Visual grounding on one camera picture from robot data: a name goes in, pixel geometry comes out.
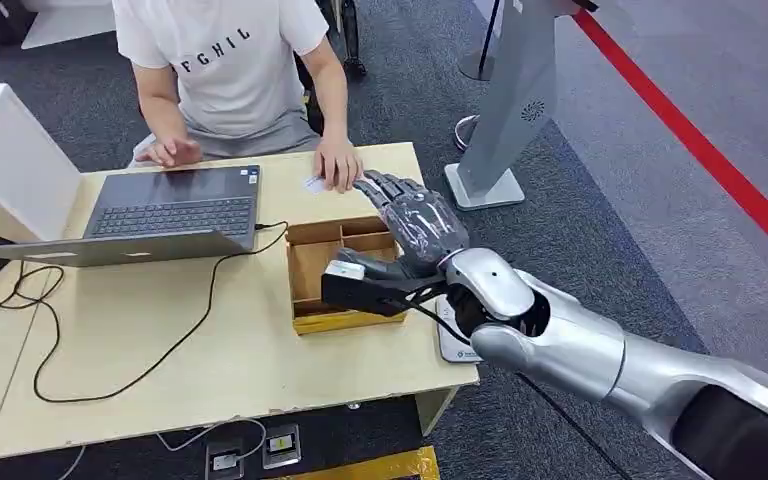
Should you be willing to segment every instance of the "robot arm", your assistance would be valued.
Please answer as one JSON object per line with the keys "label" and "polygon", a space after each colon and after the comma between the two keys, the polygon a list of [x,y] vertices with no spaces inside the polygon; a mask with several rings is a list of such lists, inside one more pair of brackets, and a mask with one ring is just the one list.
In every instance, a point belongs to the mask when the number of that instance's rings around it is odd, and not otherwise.
{"label": "robot arm", "polygon": [[445,293],[487,362],[608,402],[703,478],[768,478],[768,375],[625,332],[492,250],[469,248],[436,192],[367,176],[356,186],[405,255],[388,264],[342,250],[322,278],[327,303],[393,315]]}

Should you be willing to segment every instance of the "person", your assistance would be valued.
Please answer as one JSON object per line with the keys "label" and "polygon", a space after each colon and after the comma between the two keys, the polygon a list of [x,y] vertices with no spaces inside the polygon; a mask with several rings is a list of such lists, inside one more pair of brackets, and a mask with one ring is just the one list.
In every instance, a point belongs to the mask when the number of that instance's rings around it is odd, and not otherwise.
{"label": "person", "polygon": [[[362,176],[346,76],[315,0],[113,0],[113,9],[152,132],[132,166],[315,151],[314,174],[329,190]],[[313,78],[321,138],[307,123],[293,51]]]}

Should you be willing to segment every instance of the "power cord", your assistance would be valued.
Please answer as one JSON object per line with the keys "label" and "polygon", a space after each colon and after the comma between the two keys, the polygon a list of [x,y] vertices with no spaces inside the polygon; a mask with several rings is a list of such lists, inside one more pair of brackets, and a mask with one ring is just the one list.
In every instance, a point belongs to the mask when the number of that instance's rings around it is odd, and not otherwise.
{"label": "power cord", "polygon": [[239,415],[235,415],[235,416],[229,418],[228,420],[224,420],[222,422],[214,423],[213,425],[205,428],[205,430],[203,432],[198,433],[197,435],[193,436],[192,438],[190,438],[186,442],[184,442],[184,443],[182,443],[182,444],[180,444],[178,446],[175,446],[175,447],[169,445],[169,443],[166,442],[166,439],[163,438],[163,435],[161,435],[159,433],[156,434],[156,435],[157,435],[157,438],[160,439],[160,443],[162,443],[163,446],[166,447],[166,450],[169,450],[170,452],[177,452],[179,450],[183,450],[183,449],[189,447],[190,445],[195,443],[198,439],[200,439],[201,437],[203,437],[203,436],[207,435],[208,433],[210,433],[214,428],[222,426],[222,425],[225,425],[227,423],[235,422],[237,420],[241,420],[243,422],[253,423],[253,424],[257,425],[258,427],[260,427],[260,431],[261,431],[260,442],[258,442],[258,444],[254,448],[249,450],[248,452],[246,452],[246,453],[244,453],[242,455],[238,455],[236,457],[237,461],[240,461],[240,460],[242,460],[242,459],[244,459],[246,457],[251,456],[253,453],[257,452],[258,450],[260,450],[260,447],[262,447],[263,444],[266,442],[266,426],[263,425],[262,423],[260,423],[259,421],[253,419],[253,418],[241,418]]}
{"label": "power cord", "polygon": [[[408,305],[410,305],[412,308],[415,308],[422,312],[423,314],[431,317],[435,322],[440,324],[447,332],[449,332],[450,335],[455,337],[458,341],[463,343],[464,345],[469,345],[469,340],[465,339],[462,335],[459,335],[455,333],[454,329],[449,326],[448,323],[446,323],[440,316],[438,316],[436,313],[428,310],[427,308],[423,307],[422,305],[415,303],[415,302],[408,302]],[[608,455],[608,452],[605,451],[597,442],[593,439],[593,437],[588,434],[584,428],[578,424],[573,418],[561,407],[558,402],[556,402],[548,393],[546,393],[545,390],[540,388],[536,383],[534,383],[530,378],[526,377],[522,373],[515,372],[515,375],[519,377],[520,380],[525,382],[526,385],[531,387],[532,390],[534,390],[541,398],[543,398],[546,403],[549,404],[552,409],[558,413],[558,415],[561,416],[561,418],[564,419],[564,421],[569,424],[570,427],[573,428],[578,434],[583,438],[590,447],[596,451],[597,454],[599,454],[600,457],[607,463],[616,473],[620,476],[623,480],[632,480],[631,475],[628,474],[628,472],[625,471],[614,459],[611,458],[610,455]]]}
{"label": "power cord", "polygon": [[[63,281],[64,276],[64,270],[62,267],[56,266],[56,265],[48,265],[40,268],[36,268],[34,270],[31,270],[29,272],[25,272],[25,262],[23,261],[19,268],[19,278],[16,280],[16,283],[13,285],[12,292],[4,299],[0,301],[0,308],[5,308],[9,310],[22,310],[25,308],[30,308],[36,305],[42,305],[45,308],[48,309],[49,312],[51,312],[51,316],[54,319],[54,326],[55,326],[55,337],[54,337],[54,345],[51,347],[51,350],[49,350],[48,354],[45,356],[43,361],[40,363],[39,367],[37,367],[36,372],[34,373],[34,395],[36,395],[37,398],[40,400],[47,402],[47,403],[54,403],[54,404],[64,404],[64,403],[83,403],[83,402],[91,402],[91,401],[97,401],[97,400],[107,400],[113,397],[116,397],[129,389],[131,389],[134,385],[138,384],[140,381],[142,381],[145,377],[147,377],[151,372],[153,372],[157,367],[160,366],[161,363],[163,363],[178,347],[181,346],[188,338],[190,338],[196,330],[199,329],[199,327],[202,326],[202,324],[207,320],[207,317],[210,315],[210,311],[213,308],[213,291],[214,287],[216,285],[216,272],[222,263],[224,263],[227,260],[230,260],[232,258],[237,257],[244,257],[244,256],[250,256],[250,255],[257,255],[259,253],[262,253],[269,248],[271,248],[273,245],[278,243],[279,240],[284,236],[285,233],[287,233],[287,230],[289,229],[290,225],[285,222],[278,222],[274,224],[269,225],[263,225],[263,224],[257,224],[255,225],[255,230],[264,230],[267,228],[273,228],[277,227],[279,225],[283,225],[284,229],[277,237],[275,237],[274,240],[272,240],[268,245],[266,245],[263,248],[260,248],[258,250],[254,250],[251,252],[243,252],[243,253],[237,253],[234,255],[228,255],[225,257],[220,258],[216,261],[216,263],[213,265],[213,270],[210,274],[210,287],[208,289],[208,298],[207,298],[207,308],[204,311],[204,314],[199,319],[198,322],[196,322],[195,325],[193,325],[190,330],[184,334],[175,344],[173,344],[167,351],[164,353],[160,359],[158,359],[154,364],[152,364],[148,369],[146,369],[142,374],[140,374],[137,378],[134,380],[128,382],[125,386],[108,393],[106,395],[99,395],[99,396],[93,396],[93,397],[78,397],[78,398],[51,398],[46,396],[40,391],[39,388],[39,380],[40,376],[42,375],[43,370],[45,369],[46,365],[48,365],[48,362],[51,360],[51,358],[54,356],[54,353],[57,351],[57,348],[60,346],[60,317],[57,315],[57,311],[54,309],[54,307],[51,306],[50,303],[48,303],[47,299],[48,297],[57,289],[58,286]],[[31,276],[42,273],[45,271],[53,270],[59,274],[57,277],[57,280],[46,289],[42,295],[40,295],[37,298],[29,297],[21,293],[20,289],[22,287],[22,284]],[[14,298],[19,297],[21,299],[24,299],[27,301],[27,303],[21,304],[21,305],[8,305],[7,303],[13,300]]]}
{"label": "power cord", "polygon": [[75,457],[75,461],[72,462],[72,466],[70,466],[69,469],[66,470],[66,473],[58,477],[57,480],[66,480],[67,478],[69,478],[69,475],[72,475],[72,472],[74,472],[75,469],[78,468],[78,464],[81,463],[81,458],[84,457],[84,453],[86,451],[87,451],[87,446],[82,445],[81,450],[78,452],[78,456]]}
{"label": "power cord", "polygon": [[436,313],[434,313],[431,310],[423,307],[421,304],[413,302],[413,301],[408,301],[407,304],[411,308],[414,308],[414,309],[418,310],[419,312],[424,313],[426,316],[431,317],[431,319],[434,320],[435,322],[437,322],[438,324],[440,324],[440,326],[443,327],[443,329],[446,330],[449,333],[449,335],[453,336],[455,338],[455,340],[463,343],[466,346],[469,346],[469,340],[464,338],[463,335],[461,335],[458,332],[456,332],[455,329],[452,328],[451,325],[446,323],[446,321],[443,320],[442,318],[440,318]]}

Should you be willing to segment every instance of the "box compartment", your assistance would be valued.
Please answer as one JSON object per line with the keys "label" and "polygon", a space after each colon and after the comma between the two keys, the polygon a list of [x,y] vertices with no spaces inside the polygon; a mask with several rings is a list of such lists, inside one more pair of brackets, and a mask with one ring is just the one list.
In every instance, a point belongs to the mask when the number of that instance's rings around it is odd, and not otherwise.
{"label": "box compartment", "polygon": [[286,235],[293,328],[299,335],[397,323],[405,313],[383,317],[344,310],[322,302],[321,277],[340,247],[348,247],[381,260],[394,260],[398,247],[377,217],[294,225]]}

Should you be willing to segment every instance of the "person's hand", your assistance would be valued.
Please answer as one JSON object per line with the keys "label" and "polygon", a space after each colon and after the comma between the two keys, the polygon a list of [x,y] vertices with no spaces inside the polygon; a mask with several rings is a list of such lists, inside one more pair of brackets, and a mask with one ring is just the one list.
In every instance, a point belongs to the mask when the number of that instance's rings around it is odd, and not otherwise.
{"label": "person's hand", "polygon": [[157,140],[137,155],[138,162],[154,162],[161,167],[179,167],[201,161],[201,146],[189,139]]}
{"label": "person's hand", "polygon": [[313,174],[325,177],[325,188],[345,193],[363,177],[363,162],[345,136],[325,135],[313,156]]}

